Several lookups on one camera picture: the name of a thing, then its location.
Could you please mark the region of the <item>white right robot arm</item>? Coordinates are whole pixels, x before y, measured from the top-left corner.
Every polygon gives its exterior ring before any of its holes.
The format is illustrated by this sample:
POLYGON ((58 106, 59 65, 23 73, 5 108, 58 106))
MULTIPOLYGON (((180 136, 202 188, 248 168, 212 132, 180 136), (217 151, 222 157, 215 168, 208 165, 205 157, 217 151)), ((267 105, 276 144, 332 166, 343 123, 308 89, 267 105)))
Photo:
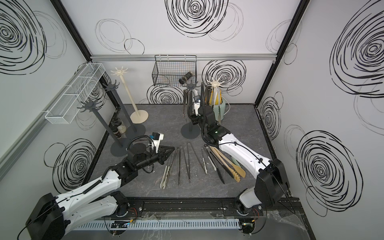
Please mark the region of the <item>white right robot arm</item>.
POLYGON ((284 164, 253 151, 220 125, 213 108, 205 104, 204 85, 199 91, 193 89, 188 99, 188 117, 194 125, 199 125, 208 155, 216 158, 237 182, 246 173, 256 180, 254 187, 242 191, 235 198, 235 207, 240 215, 245 216, 259 206, 273 207, 287 196, 290 184, 284 164))

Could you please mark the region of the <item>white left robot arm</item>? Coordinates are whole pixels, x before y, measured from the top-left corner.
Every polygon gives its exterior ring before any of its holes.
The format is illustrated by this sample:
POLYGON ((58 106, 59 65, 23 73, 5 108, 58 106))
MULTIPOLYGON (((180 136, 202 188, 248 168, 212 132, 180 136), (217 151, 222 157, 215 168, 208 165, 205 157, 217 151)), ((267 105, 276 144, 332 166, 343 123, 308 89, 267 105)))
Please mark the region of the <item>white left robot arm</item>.
POLYGON ((138 176, 138 171, 156 162, 164 164, 175 151, 171 146, 153 146, 154 153, 128 152, 120 163, 103 175, 75 190, 42 196, 26 221, 33 240, 60 240, 77 227, 113 214, 124 217, 127 198, 118 190, 138 176))

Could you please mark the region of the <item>white handled slotted steel tongs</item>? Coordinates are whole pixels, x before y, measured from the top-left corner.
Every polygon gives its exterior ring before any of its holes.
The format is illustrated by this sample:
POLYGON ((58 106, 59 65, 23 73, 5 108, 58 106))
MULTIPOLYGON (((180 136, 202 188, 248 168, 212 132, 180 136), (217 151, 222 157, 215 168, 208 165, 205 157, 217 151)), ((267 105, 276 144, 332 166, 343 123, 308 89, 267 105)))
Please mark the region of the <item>white handled slotted steel tongs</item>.
POLYGON ((218 122, 221 124, 221 104, 222 104, 222 94, 219 87, 216 88, 216 97, 215 97, 215 103, 218 106, 218 122))

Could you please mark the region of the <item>black slotted spatula tongs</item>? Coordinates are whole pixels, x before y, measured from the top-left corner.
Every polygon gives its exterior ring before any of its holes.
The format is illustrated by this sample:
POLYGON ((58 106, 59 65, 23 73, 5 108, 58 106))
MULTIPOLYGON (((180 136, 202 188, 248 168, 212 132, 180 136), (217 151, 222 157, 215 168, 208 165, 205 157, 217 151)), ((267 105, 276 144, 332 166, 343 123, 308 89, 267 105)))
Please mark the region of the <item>black slotted spatula tongs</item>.
POLYGON ((205 100, 205 105, 206 106, 211 106, 211 98, 212 98, 212 87, 211 86, 206 86, 204 89, 204 100, 205 100))

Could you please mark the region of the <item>dark grey rack stand back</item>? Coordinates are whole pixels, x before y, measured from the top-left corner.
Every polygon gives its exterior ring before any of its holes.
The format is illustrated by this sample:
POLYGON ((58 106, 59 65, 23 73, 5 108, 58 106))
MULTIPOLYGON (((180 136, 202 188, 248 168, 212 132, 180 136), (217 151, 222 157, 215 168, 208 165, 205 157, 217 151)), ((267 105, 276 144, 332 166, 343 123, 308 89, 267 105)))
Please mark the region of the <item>dark grey rack stand back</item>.
POLYGON ((186 124, 181 128, 181 134, 186 139, 195 139, 200 135, 200 127, 198 126, 198 116, 193 113, 193 97, 200 95, 197 83, 186 85, 189 90, 188 110, 186 111, 186 124))

